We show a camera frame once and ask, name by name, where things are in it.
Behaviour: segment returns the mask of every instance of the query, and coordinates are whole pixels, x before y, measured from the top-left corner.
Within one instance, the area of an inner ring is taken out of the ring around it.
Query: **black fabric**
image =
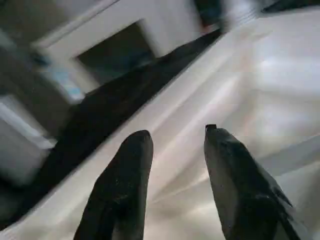
[[[12,192],[7,183],[0,179],[0,197],[10,196],[2,206],[9,207],[9,199],[17,201],[9,215],[0,215],[0,230],[30,211],[220,35],[219,30],[205,35],[88,94],[82,103],[71,110],[70,120],[60,133],[56,146],[29,186]]]
[[[205,161],[226,240],[311,240],[277,182],[233,135],[208,125]]]

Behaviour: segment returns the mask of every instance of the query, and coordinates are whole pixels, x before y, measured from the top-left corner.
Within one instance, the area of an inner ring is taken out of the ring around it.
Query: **white furniture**
[[[245,143],[320,239],[319,20],[319,9],[305,9],[221,37],[1,239],[71,240],[99,174],[125,137],[147,129],[144,239],[223,240],[203,154],[213,123]]]
[[[12,95],[0,96],[0,173],[18,186],[30,183],[55,146],[45,130]]]
[[[77,56],[133,23],[138,23],[156,57],[201,35],[188,0],[101,0],[34,45],[66,69],[85,93],[99,85]]]

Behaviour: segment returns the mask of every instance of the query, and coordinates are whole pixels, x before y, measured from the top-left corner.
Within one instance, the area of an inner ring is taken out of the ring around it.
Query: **white wall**
[[[0,8],[0,29],[28,44],[100,0],[9,0]]]
[[[193,0],[161,0],[156,1],[156,4],[170,34],[175,37],[175,47],[187,44],[202,35]]]

